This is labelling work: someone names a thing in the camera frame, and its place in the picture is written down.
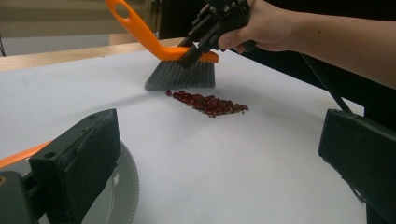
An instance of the finger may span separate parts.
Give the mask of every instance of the finger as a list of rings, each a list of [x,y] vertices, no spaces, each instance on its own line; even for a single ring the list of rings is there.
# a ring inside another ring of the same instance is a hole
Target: finger
[[[249,4],[250,7],[254,7],[256,5],[257,0],[247,0],[247,3]]]
[[[219,38],[219,48],[230,49],[242,44],[250,39],[249,29],[245,26],[238,30],[233,30]]]
[[[245,51],[245,47],[243,45],[238,45],[233,48],[238,54],[242,54]]]

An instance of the white table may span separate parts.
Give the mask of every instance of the white table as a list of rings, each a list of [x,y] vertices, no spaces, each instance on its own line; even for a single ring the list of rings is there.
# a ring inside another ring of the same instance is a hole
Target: white table
[[[187,91],[250,110],[212,119],[144,90],[158,62],[139,51],[0,73],[0,158],[117,108],[140,178],[134,223],[366,223],[318,155],[329,93],[226,51],[217,87]]]

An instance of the pile of red beans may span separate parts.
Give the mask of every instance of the pile of red beans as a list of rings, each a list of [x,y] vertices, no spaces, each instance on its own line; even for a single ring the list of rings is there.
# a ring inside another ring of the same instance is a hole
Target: pile of red beans
[[[231,100],[221,100],[214,95],[203,96],[201,94],[191,94],[185,91],[171,92],[166,91],[166,95],[173,96],[193,109],[207,114],[210,118],[215,118],[219,115],[229,115],[248,110],[246,105],[234,104]]]

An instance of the orange handle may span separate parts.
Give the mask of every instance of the orange handle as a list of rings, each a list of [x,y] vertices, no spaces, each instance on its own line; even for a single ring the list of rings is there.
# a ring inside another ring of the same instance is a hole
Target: orange handle
[[[6,158],[0,160],[0,168],[6,167],[12,163],[27,159],[27,158],[35,155],[37,153],[37,151],[41,150],[43,147],[45,147],[49,143],[50,143],[50,141],[46,142],[46,143],[42,143],[38,146],[31,147],[31,148],[26,149],[22,152],[19,152],[17,154],[14,154],[12,156],[9,156],[9,157],[6,157]]]
[[[133,9],[123,0],[106,0],[107,7],[111,14],[116,20],[134,37],[139,41],[146,49],[148,49],[154,56],[161,61],[175,61],[180,59],[188,50],[184,47],[165,47],[161,45],[155,35],[151,32],[145,22],[134,12]],[[116,4],[124,6],[128,12],[129,17],[121,17],[116,9]],[[219,55],[209,51],[208,53],[201,56],[199,59],[203,62],[217,63],[219,61]]]

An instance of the brush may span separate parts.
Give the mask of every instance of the brush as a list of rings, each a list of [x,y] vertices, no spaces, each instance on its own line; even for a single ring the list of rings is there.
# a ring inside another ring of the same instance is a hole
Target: brush
[[[219,55],[209,51],[199,54],[193,63],[180,64],[180,60],[190,49],[182,47],[165,47],[151,32],[136,12],[123,0],[106,0],[107,7],[116,20],[148,51],[161,60],[148,78],[145,89],[148,91],[166,91],[189,87],[215,87],[214,64]],[[121,5],[128,10],[128,18],[123,18],[115,9]]]

